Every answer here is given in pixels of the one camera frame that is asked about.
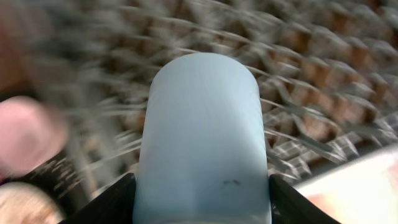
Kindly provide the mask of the light blue cup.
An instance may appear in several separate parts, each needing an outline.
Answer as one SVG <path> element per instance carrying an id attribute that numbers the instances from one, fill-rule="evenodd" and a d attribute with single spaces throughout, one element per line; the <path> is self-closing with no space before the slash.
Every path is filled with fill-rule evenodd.
<path id="1" fill-rule="evenodd" d="M 270 223 L 259 88 L 220 54 L 165 65 L 150 86 L 134 223 Z"/>

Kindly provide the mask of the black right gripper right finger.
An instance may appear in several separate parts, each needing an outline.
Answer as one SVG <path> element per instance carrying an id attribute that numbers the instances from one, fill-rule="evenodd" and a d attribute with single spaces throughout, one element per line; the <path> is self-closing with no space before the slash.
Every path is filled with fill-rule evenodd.
<path id="1" fill-rule="evenodd" d="M 276 174 L 269 176 L 272 224 L 340 224 Z"/>

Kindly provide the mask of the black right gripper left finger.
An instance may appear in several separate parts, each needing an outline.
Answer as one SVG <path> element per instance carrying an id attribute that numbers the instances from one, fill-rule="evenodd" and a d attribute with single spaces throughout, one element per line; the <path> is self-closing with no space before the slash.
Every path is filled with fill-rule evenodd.
<path id="1" fill-rule="evenodd" d="M 60 224 L 133 224 L 136 178 L 128 173 Z"/>

